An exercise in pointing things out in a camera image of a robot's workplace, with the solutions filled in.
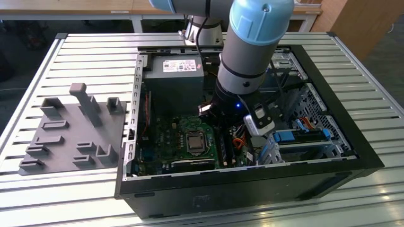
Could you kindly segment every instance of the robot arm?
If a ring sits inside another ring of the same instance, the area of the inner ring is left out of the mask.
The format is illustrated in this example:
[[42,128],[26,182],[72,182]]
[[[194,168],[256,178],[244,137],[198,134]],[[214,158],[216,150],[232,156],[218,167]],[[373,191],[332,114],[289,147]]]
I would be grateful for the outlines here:
[[172,13],[228,19],[233,0],[149,0],[156,9]]
[[214,107],[221,116],[245,115],[242,110],[246,110],[249,114],[244,122],[249,133],[262,135],[272,129],[273,122],[257,89],[278,40],[288,29],[293,0],[149,1],[153,7],[172,13],[229,19],[214,96],[209,110],[200,109],[206,112]]

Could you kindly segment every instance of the floor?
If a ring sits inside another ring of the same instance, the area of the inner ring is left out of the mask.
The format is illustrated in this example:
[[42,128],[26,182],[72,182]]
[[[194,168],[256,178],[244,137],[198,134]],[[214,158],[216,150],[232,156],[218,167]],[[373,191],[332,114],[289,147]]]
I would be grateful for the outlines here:
[[[129,21],[48,21],[40,22],[45,28],[44,35],[50,43],[54,35],[66,33],[130,33]],[[176,22],[148,22],[145,31],[166,31],[169,27],[176,31],[182,24]],[[29,51],[14,35],[13,27],[9,32],[0,33],[0,51],[5,55],[14,69],[14,76],[0,82],[0,134],[5,128],[13,110],[24,95],[32,77],[46,54],[48,47],[38,51]],[[364,65],[389,91],[398,104],[404,106],[404,15],[394,23],[393,30],[385,35],[373,52],[364,60]]]

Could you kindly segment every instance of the wooden table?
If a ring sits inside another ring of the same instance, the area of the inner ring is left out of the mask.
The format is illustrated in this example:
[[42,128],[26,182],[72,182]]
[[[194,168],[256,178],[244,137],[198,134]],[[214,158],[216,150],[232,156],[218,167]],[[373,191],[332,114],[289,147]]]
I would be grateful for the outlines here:
[[[300,20],[300,32],[308,32],[318,6],[294,7],[292,20]],[[182,15],[162,12],[148,0],[0,0],[1,20],[132,20],[133,30],[142,33],[144,19],[182,19]]]

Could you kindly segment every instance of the aluminum table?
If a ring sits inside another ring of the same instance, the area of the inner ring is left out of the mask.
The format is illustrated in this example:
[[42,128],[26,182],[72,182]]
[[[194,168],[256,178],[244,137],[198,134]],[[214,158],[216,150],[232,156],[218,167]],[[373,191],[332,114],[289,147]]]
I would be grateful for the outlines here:
[[68,90],[70,83],[82,82],[98,102],[117,96],[130,105],[137,47],[182,44],[177,34],[69,34],[54,40],[0,137],[0,226],[346,227],[402,224],[404,110],[338,38],[326,33],[288,33],[280,44],[302,45],[370,142],[385,164],[385,168],[370,176],[353,180],[316,200],[140,220],[126,203],[113,199],[116,168],[17,175],[18,163],[42,115],[38,106],[44,98],[56,96],[62,103],[77,102]]

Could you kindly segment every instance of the black cable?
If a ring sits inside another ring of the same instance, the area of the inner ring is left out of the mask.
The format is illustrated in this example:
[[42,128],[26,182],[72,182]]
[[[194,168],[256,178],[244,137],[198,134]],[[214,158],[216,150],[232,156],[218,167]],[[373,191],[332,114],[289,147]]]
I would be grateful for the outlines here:
[[204,19],[204,21],[201,23],[201,27],[200,27],[200,29],[197,29],[196,40],[194,40],[197,54],[200,55],[200,58],[201,58],[201,65],[204,65],[204,58],[202,58],[202,53],[200,50],[200,35],[201,35],[201,30],[202,30],[202,27],[204,27],[206,21],[208,21],[208,18]]
[[280,91],[280,96],[284,98],[284,90],[282,90],[282,86],[280,85],[280,82],[278,82],[278,78],[277,78],[277,73],[276,73],[276,68],[274,68],[274,65],[273,65],[273,61],[270,60],[269,63],[270,63],[270,68],[272,68],[272,74],[274,76],[277,88],[278,88],[278,91]]
[[[290,84],[290,85],[286,85],[284,86],[282,88],[282,92],[286,92],[289,90],[293,90],[293,89],[300,89],[302,86],[305,85],[305,82],[298,82],[296,84]],[[276,91],[273,92],[273,94],[265,98],[265,103],[269,105],[270,103],[273,103],[277,99],[278,99],[278,96],[280,96],[280,91]]]
[[206,0],[206,4],[204,7],[204,14],[206,17],[210,17],[210,0]]

